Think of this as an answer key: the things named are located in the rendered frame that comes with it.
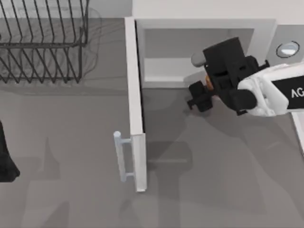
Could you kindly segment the orange brown bread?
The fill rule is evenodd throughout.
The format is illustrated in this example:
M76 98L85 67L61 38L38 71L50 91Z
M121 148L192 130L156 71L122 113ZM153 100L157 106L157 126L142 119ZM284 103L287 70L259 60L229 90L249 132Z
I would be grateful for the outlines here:
M206 81L207 89L210 90L210 91L213 91L214 90L213 84L212 84L212 82L210 80L210 77L208 75L205 76L205 81Z

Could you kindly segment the pale grey rounded box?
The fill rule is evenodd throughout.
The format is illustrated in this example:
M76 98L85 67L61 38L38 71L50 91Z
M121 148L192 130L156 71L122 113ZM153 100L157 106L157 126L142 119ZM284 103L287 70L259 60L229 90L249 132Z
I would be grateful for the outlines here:
M190 60L191 64L196 68L203 67L206 64L206 58L203 51L194 53Z

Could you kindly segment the pale microwave oven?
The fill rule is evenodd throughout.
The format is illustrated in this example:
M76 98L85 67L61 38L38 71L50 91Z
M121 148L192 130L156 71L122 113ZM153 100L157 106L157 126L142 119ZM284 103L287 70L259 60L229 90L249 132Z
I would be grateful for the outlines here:
M304 0L133 0L141 88L185 88L190 94L189 86L206 83L207 75L191 56L234 37L259 65L304 61L303 7ZM279 58L277 47L290 41L299 43L299 52ZM304 151L304 111L287 114Z

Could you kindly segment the round microwave knob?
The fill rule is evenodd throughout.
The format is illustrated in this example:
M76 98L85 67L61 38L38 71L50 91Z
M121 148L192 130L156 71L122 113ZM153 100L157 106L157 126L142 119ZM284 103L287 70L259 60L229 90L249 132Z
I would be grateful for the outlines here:
M290 58L296 55L300 50L300 45L296 41L290 41L280 44L276 49L276 55L279 58Z

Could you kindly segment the white microwave door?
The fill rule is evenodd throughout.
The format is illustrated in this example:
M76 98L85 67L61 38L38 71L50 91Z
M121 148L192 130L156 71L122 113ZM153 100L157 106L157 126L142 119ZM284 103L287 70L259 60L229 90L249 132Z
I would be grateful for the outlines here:
M133 176L137 192L147 190L146 135L143 127L140 70L137 54L135 19L124 18Z

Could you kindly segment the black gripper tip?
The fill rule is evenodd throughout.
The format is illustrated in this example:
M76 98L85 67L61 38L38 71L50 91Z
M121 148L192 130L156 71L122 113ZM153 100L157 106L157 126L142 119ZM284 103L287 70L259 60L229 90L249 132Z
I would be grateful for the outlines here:
M0 121L0 183L13 182L19 176L20 171L10 156L3 124Z

